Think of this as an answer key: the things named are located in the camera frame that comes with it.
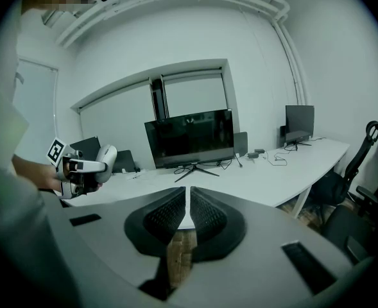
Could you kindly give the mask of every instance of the monitor leg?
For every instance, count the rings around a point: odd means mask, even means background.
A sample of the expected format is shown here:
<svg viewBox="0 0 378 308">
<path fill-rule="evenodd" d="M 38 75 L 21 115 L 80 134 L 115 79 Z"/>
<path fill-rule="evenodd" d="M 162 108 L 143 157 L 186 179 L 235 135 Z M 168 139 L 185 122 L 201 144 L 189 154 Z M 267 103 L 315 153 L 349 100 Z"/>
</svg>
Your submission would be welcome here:
<svg viewBox="0 0 378 308">
<path fill-rule="evenodd" d="M 190 175 L 191 173 L 195 172 L 195 171 L 200 171 L 202 173 L 207 173 L 208 175 L 212 175 L 212 176 L 216 176 L 216 177 L 220 177 L 219 175 L 217 175 L 216 173 L 212 173 L 210 171 L 206 171 L 206 170 L 203 170 L 203 169 L 200 169 L 199 167 L 197 166 L 193 166 L 192 170 L 188 171 L 186 174 L 184 174 L 183 176 L 181 176 L 178 180 L 175 181 L 178 182 L 179 180 L 183 179 L 184 177 L 187 177 L 188 175 Z"/>
</svg>

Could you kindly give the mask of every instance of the chair seat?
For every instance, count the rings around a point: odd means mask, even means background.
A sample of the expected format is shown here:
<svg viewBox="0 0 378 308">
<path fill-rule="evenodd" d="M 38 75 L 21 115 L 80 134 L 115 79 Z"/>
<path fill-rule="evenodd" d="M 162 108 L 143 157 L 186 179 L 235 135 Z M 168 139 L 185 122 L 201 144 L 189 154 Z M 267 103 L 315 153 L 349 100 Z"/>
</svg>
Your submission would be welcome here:
<svg viewBox="0 0 378 308">
<path fill-rule="evenodd" d="M 311 187 L 310 197 L 324 204 L 335 205 L 340 203 L 334 201 L 333 191 L 334 186 L 342 179 L 343 177 L 335 172 L 327 173 Z"/>
<path fill-rule="evenodd" d="M 352 236 L 368 253 L 372 254 L 372 234 L 371 226 L 363 218 L 343 205 L 336 207 L 322 231 L 322 235 L 325 238 L 349 257 L 350 255 L 346 248 L 348 236 Z"/>
</svg>

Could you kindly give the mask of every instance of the table leg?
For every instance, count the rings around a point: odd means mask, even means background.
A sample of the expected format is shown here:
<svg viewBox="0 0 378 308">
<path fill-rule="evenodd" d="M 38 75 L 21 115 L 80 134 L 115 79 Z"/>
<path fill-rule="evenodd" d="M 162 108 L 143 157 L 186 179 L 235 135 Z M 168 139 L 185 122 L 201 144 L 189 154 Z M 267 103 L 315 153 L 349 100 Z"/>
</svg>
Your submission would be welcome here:
<svg viewBox="0 0 378 308">
<path fill-rule="evenodd" d="M 301 192 L 300 195 L 298 195 L 298 200 L 297 200 L 296 205 L 294 206 L 294 209 L 291 213 L 294 218 L 297 218 L 298 214 L 302 210 L 304 203 L 305 203 L 307 197 L 309 196 L 310 189 L 311 189 L 311 186 L 309 188 L 307 188 L 304 192 Z"/>
</svg>

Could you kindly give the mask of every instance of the black monitor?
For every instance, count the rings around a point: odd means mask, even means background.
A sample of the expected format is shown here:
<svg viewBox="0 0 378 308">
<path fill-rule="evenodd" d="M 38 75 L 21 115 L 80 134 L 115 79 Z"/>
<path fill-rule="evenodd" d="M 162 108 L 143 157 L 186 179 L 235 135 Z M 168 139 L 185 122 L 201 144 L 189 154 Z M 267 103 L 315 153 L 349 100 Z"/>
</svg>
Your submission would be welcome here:
<svg viewBox="0 0 378 308">
<path fill-rule="evenodd" d="M 157 169 L 230 160 L 234 156 L 231 110 L 170 117 L 144 125 Z"/>
<path fill-rule="evenodd" d="M 82 151 L 84 160 L 96 161 L 100 150 L 100 143 L 97 137 L 92 137 L 84 141 L 75 142 L 71 144 L 71 147 L 74 150 Z"/>
<path fill-rule="evenodd" d="M 314 106 L 286 106 L 286 143 L 306 141 L 314 132 Z"/>
</svg>

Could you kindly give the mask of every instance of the roller blind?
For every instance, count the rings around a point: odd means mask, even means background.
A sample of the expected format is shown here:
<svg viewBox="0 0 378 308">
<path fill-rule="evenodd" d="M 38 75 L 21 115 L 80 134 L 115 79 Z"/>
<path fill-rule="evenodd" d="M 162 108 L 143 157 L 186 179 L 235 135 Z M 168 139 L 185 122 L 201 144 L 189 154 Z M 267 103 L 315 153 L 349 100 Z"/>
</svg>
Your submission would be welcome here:
<svg viewBox="0 0 378 308">
<path fill-rule="evenodd" d="M 169 117 L 227 108 L 220 74 L 165 80 Z"/>
<path fill-rule="evenodd" d="M 47 151 L 56 136 L 55 69 L 19 60 L 17 72 L 24 83 L 16 83 L 13 105 L 29 123 L 15 154 L 33 162 L 50 164 Z"/>
<path fill-rule="evenodd" d="M 121 89 L 80 112 L 83 136 L 98 136 L 100 144 L 130 150 L 140 168 L 155 169 L 145 122 L 155 120 L 149 82 Z"/>
</svg>

